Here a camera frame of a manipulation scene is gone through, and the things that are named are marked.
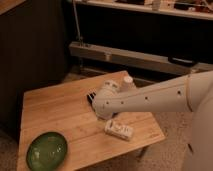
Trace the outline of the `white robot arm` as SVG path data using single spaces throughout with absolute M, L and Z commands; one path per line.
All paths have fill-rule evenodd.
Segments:
M 121 112 L 193 112 L 182 170 L 213 171 L 213 71 L 126 91 L 107 80 L 92 98 L 93 110 L 105 120 Z

